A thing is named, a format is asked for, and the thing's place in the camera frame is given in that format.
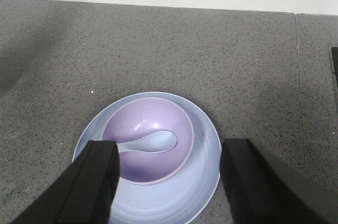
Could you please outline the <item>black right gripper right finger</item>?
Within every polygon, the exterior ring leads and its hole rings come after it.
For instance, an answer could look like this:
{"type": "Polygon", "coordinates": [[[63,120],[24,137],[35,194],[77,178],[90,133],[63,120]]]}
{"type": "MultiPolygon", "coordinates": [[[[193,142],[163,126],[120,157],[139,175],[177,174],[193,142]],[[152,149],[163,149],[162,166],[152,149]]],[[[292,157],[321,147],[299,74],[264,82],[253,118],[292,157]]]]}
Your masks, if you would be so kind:
{"type": "Polygon", "coordinates": [[[255,141],[226,139],[220,171],[234,223],[337,223],[337,192],[255,141]]]}

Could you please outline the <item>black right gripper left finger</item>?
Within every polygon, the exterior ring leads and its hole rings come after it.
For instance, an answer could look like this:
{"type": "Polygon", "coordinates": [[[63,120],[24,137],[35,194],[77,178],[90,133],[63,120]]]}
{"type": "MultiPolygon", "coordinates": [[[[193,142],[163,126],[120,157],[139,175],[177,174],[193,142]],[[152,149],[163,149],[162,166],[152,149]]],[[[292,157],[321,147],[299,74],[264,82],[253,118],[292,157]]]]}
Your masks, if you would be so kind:
{"type": "Polygon", "coordinates": [[[89,141],[13,223],[108,223],[119,177],[117,144],[89,141]]]}

